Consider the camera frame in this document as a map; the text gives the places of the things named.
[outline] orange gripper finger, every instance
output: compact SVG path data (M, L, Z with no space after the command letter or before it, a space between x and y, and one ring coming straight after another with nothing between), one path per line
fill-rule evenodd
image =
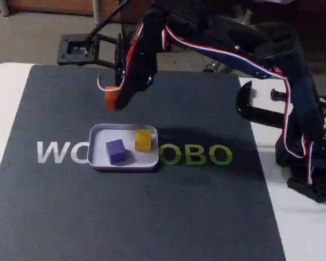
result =
M117 86L106 86L106 90L113 90L118 88ZM105 107L108 111L116 111L116 102L120 95L119 91L106 91L105 92Z

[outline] white table surface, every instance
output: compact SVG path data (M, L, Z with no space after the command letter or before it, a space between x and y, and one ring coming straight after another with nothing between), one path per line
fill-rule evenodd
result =
M0 163L8 141L17 108L33 64L0 64ZM284 103L269 98L272 88L285 92L284 82L277 79L240 78L241 85L253 81L256 95L253 105L278 112ZM275 163L274 144L281 129L251 123L271 197L275 218L289 261L326 261L326 205L289 189L287 169Z

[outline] yellow cube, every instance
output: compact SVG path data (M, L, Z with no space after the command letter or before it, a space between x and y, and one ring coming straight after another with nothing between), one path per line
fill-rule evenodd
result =
M151 132L146 129L138 129L135 137L135 150L140 152L151 151Z

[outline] purple cube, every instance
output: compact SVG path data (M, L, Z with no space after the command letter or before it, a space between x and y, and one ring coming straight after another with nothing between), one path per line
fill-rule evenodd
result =
M122 140L113 140L106 143L106 152L108 154L110 164L114 165L126 160L126 148Z

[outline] wire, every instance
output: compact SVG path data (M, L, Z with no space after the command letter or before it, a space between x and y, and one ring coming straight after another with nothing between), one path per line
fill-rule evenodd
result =
M162 49L163 51L166 50L167 46L166 46L166 37L167 37L167 30L163 29L162 30Z
M278 78L284 80L286 93L287 93L287 95L286 95L286 104L285 104L285 114L284 114L284 128L283 128L284 146L285 146L285 149L288 151L288 153L293 155L296 158L303 159L306 156L306 148L304 146L304 138L302 138L302 140L303 140L302 141L303 155L299 155L296 152L291 151L289 149L289 147L287 146L286 138L287 138L287 129L289 127L289 104L290 104L290 100L291 100L291 93L290 93L289 81L287 80L287 77L285 77L283 75L282 71L279 68L274 68L275 72L272 72L272 71L270 71L270 70L268 70L266 68L261 67L258 64L253 63L249 59L247 59L245 57L242 57L242 56L240 56L238 54L227 52L227 51L221 50L221 49L216 49L216 48L213 48L213 47L201 46L201 45L196 45L194 43L187 42L187 41L181 39L180 37L176 36L168 26L166 26L166 29L167 29L169 35L172 38L174 38L175 41L177 41L177 42L179 42L179 43L181 43L183 45L186 45L186 46L189 46L189 47L195 48L195 49L201 49L201 50L205 50L205 51L216 52L216 53L221 53L221 54L229 55L229 56L232 56L232 57L236 57L238 59L241 59L241 60L251 64L252 66L256 67L257 69L261 70L262 72L264 72L266 74L269 74L271 76L275 76L275 77L278 77Z
M126 79L126 75L128 75L128 71L129 71L129 68L131 66L131 59L133 57L133 50L136 48L136 45L137 45L137 40L139 38L139 36L141 35L141 32L142 32L142 29L143 29L143 23L141 23L137 30L136 30L136 34L135 34L135 37L134 37L134 41L133 41L133 44L131 45L129 51L128 51L128 54L127 54L127 57L126 57L126 71L123 75L123 78L122 78L122 82L121 84L119 85L119 87L115 88L115 89L106 89L106 88L102 88L101 86L101 73L98 75L98 78L97 78L97 84L98 84L98 87L99 89L101 89L102 91L105 91L105 92L114 92L114 91L120 91L123 87L123 83L124 83L124 80Z
M309 146L308 173L307 173L307 182L310 185L313 184L313 180L311 178L312 172L314 170L314 168L311 167L311 155L312 155L312 151L313 151L313 145L314 145L314 142L312 141Z

